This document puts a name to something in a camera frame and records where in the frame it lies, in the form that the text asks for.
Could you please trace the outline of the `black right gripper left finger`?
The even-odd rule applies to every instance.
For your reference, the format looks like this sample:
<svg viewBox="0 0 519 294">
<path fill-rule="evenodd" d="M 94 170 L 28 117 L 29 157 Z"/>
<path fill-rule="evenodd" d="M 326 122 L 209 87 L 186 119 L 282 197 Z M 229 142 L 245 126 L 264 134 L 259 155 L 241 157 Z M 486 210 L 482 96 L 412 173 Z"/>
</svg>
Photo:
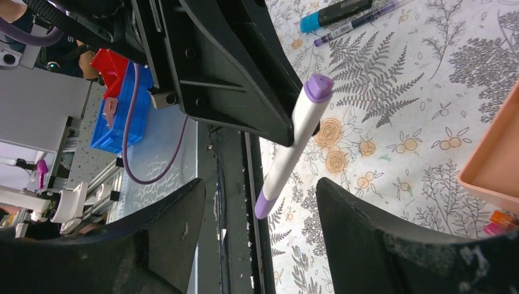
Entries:
<svg viewBox="0 0 519 294">
<path fill-rule="evenodd" d="M 204 218 L 196 178 L 83 236 L 1 238 L 2 293 L 186 293 Z"/>
</svg>

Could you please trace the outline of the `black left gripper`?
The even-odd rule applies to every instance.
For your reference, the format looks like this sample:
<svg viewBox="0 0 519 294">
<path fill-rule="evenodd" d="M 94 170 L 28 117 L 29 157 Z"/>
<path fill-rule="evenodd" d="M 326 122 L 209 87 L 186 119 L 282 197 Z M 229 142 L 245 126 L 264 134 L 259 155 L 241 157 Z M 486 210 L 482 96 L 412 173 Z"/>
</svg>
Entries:
<svg viewBox="0 0 519 294">
<path fill-rule="evenodd" d="M 157 3 L 132 8 L 156 109 L 176 105 L 178 92 L 182 111 L 199 122 L 293 144 L 296 73 L 264 1 L 162 1 L 171 66 Z"/>
</svg>

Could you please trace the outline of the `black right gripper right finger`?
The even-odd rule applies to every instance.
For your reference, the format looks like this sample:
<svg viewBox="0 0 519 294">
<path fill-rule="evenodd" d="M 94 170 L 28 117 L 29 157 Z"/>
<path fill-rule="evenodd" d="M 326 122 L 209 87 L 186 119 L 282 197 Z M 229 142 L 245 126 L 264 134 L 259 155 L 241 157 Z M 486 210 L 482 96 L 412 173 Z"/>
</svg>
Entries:
<svg viewBox="0 0 519 294">
<path fill-rule="evenodd" d="M 336 293 L 517 293 L 518 232 L 469 239 L 430 230 L 328 178 L 316 201 Z"/>
</svg>

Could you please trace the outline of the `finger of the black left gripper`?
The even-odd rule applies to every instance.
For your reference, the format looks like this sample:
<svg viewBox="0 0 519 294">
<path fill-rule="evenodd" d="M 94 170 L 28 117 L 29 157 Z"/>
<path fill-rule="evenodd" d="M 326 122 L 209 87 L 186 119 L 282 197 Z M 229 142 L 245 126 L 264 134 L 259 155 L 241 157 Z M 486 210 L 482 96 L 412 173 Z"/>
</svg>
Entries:
<svg viewBox="0 0 519 294">
<path fill-rule="evenodd" d="M 227 1 L 226 125 L 257 136 L 294 135 L 291 116 L 303 84 L 283 52 L 264 1 Z"/>
</svg>

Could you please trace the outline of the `white marker purple cap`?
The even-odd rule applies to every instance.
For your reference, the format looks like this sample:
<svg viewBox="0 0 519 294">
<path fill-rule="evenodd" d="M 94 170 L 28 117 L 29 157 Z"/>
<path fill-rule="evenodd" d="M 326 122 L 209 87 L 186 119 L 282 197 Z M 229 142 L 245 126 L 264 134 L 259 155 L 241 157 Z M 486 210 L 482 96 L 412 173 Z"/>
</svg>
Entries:
<svg viewBox="0 0 519 294">
<path fill-rule="evenodd" d="M 294 143 L 281 146 L 272 161 L 255 205 L 255 216 L 264 219 L 271 212 L 289 176 L 295 168 L 309 139 L 333 94 L 334 82 L 327 76 L 314 74 L 304 83 L 291 116 Z"/>
</svg>

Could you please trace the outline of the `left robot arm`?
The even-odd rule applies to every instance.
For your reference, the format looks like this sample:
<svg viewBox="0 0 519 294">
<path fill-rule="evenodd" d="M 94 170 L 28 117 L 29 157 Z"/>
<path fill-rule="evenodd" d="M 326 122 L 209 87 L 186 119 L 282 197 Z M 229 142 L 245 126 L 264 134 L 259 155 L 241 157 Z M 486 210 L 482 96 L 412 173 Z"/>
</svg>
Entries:
<svg viewBox="0 0 519 294">
<path fill-rule="evenodd" d="M 283 146 L 302 82 L 264 1 L 28 1 L 62 32 L 149 66 L 155 96 L 192 119 Z"/>
</svg>

